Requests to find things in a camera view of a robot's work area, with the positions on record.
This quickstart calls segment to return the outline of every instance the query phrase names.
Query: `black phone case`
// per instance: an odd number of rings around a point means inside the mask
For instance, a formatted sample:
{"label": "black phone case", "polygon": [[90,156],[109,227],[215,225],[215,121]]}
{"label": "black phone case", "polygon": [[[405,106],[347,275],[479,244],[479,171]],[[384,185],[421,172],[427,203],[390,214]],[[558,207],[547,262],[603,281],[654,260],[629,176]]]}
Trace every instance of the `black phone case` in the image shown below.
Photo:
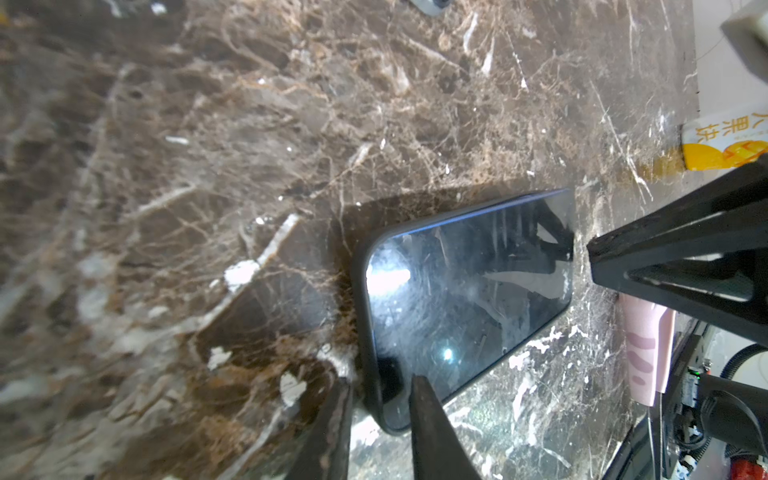
{"label": "black phone case", "polygon": [[[551,192],[552,193],[566,192],[569,190],[570,189],[563,188],[558,190],[552,190]],[[372,234],[371,237],[363,241],[356,248],[355,255],[352,261],[352,270],[350,272],[350,278],[352,280],[352,286],[353,286],[352,288],[353,301],[355,303],[355,310],[357,312],[357,335],[358,335],[358,343],[360,348],[360,359],[362,362],[362,373],[363,373],[362,380],[363,380],[363,387],[366,392],[365,405],[366,405],[366,408],[371,413],[371,415],[373,415],[373,418],[376,420],[376,422],[379,424],[379,426],[381,426],[381,428],[385,432],[389,433],[390,435],[401,435],[403,433],[407,433],[410,430],[410,425],[407,425],[402,429],[394,429],[386,424],[384,415],[383,415],[384,405],[382,401],[381,378],[379,377],[379,367],[378,367],[378,357],[376,355],[376,347],[373,342],[373,326],[371,321],[371,309],[368,301],[368,290],[366,288],[366,268],[373,254],[373,251],[386,239],[390,237],[394,237],[396,235],[400,235],[401,233],[407,233],[410,230],[416,230],[419,228],[428,227],[430,224],[433,224],[433,223],[440,223],[442,221],[449,220],[453,217],[459,217],[461,215],[469,214],[477,210],[483,210],[485,208],[493,207],[494,205],[508,202],[510,200],[522,199],[525,197],[532,197],[536,194],[542,194],[542,193],[544,193],[544,191],[536,190],[523,195],[511,195],[508,197],[498,198],[496,200],[490,200],[482,204],[465,207],[459,210],[453,210],[450,212],[445,212],[443,214],[437,214],[437,215],[432,215],[430,217],[410,220],[404,223],[398,223],[397,225],[393,225],[391,227],[384,227],[374,232],[374,234]],[[568,306],[570,304],[571,304],[571,299],[568,299],[568,304],[560,313],[552,317],[550,321],[546,322],[539,329],[535,330],[530,336],[526,337],[526,339],[523,340],[520,344],[518,344],[516,348],[510,349],[509,352],[507,352],[505,355],[499,358],[496,362],[491,364],[487,369],[478,373],[475,377],[473,377],[467,383],[465,383],[464,385],[456,389],[456,391],[453,392],[443,402],[443,404],[450,402],[452,399],[454,399],[456,396],[458,396],[460,393],[466,390],[469,386],[475,383],[480,377],[486,374],[487,371],[497,366],[500,362],[507,359],[513,353],[517,352],[520,349],[520,347],[522,347],[528,341],[528,339],[532,338],[534,335],[542,331],[545,327],[550,326],[552,322],[554,322],[557,318],[559,318],[560,315],[562,315],[562,313],[568,309]]]}

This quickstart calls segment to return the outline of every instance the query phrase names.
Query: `yellow package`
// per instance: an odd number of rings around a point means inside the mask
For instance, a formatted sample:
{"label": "yellow package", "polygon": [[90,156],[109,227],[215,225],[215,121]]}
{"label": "yellow package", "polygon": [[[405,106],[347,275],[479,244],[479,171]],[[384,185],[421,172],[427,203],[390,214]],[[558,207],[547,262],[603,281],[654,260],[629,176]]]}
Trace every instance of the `yellow package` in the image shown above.
{"label": "yellow package", "polygon": [[688,170],[733,168],[768,153],[768,102],[734,108],[683,125]]}

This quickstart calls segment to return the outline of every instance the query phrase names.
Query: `marble countertop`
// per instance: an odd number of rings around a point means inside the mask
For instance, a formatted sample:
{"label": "marble countertop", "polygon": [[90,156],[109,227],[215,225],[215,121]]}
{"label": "marble countertop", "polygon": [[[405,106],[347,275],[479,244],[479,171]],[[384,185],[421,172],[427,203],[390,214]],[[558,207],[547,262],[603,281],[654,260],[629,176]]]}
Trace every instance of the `marble countertop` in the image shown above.
{"label": "marble countertop", "polygon": [[[574,188],[570,309],[447,407],[484,478],[597,478],[640,411],[585,245],[703,182],[690,1],[8,0],[0,474],[270,478],[372,229]],[[411,478],[362,410],[350,478]]]}

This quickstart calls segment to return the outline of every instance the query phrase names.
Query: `smartphone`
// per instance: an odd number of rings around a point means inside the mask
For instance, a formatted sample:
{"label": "smartphone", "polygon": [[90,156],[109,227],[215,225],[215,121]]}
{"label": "smartphone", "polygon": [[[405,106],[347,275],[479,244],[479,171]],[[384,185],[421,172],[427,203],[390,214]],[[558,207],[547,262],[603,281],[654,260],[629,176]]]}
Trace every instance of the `smartphone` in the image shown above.
{"label": "smartphone", "polygon": [[373,235],[351,272],[366,405],[410,427],[411,377],[442,402],[571,301],[574,196],[555,190],[414,220]]}

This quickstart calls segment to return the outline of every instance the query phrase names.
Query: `phone screen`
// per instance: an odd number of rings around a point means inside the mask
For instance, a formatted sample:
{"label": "phone screen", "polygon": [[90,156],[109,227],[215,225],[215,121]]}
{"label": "phone screen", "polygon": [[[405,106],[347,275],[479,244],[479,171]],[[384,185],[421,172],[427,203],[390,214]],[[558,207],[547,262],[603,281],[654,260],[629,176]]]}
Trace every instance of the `phone screen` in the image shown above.
{"label": "phone screen", "polygon": [[447,401],[571,301],[573,193],[530,194],[384,237],[366,266],[389,430],[409,426],[411,377]]}

